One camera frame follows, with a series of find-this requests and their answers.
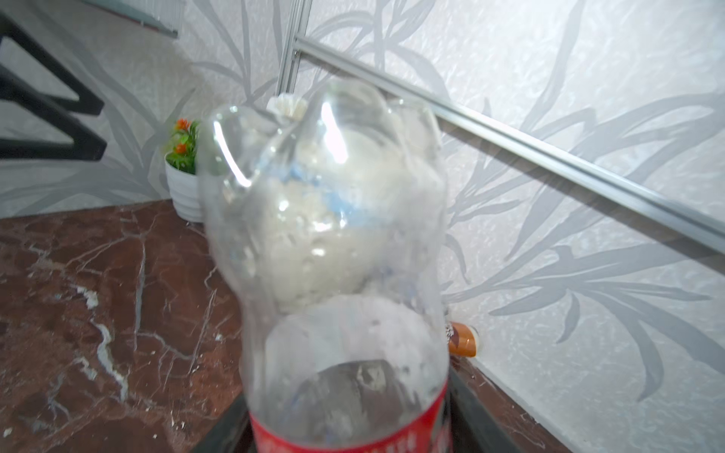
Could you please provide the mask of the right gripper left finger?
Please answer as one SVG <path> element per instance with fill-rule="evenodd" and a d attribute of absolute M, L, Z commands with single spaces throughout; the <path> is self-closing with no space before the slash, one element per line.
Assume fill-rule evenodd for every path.
<path fill-rule="evenodd" d="M 247 453 L 252 451 L 252 426 L 245 398 L 239 394 L 192 453 Z"/>

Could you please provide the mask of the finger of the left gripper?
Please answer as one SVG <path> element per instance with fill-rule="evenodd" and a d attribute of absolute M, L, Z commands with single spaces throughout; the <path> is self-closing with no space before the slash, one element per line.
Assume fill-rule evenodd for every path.
<path fill-rule="evenodd" d="M 102 113 L 105 104 L 92 90 L 86 87 L 56 58 L 47 52 L 17 22 L 13 21 L 5 13 L 1 13 L 1 39 L 4 38 L 9 38 L 11 41 L 14 41 L 28 55 L 36 60 L 36 62 L 43 66 L 45 70 L 49 71 L 53 77 L 56 77 L 56 79 L 61 81 L 77 95 L 77 99 L 71 99 L 45 94 L 47 98 L 66 109 L 66 111 L 92 116 L 98 116 Z"/>
<path fill-rule="evenodd" d="M 104 103 L 92 92 L 80 94 L 76 100 L 48 96 L 32 88 L 7 68 L 1 69 L 1 99 L 13 103 L 68 136 L 69 143 L 41 140 L 3 139 L 3 160 L 80 160 L 98 162 L 107 142 L 84 126 L 77 114 L 96 116 Z"/>

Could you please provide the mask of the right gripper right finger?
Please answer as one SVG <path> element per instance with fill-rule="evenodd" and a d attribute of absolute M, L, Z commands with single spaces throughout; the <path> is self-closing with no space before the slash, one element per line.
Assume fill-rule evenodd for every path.
<path fill-rule="evenodd" d="M 451 451 L 521 453 L 453 367 L 449 371 Z"/>

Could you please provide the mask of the red label clear bottle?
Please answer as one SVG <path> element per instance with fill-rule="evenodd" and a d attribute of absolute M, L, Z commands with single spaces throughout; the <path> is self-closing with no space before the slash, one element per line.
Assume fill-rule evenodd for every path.
<path fill-rule="evenodd" d="M 202 123 L 205 232 L 242 306 L 258 451 L 451 451 L 440 149 L 428 106 L 352 79 L 298 119 L 228 106 Z"/>

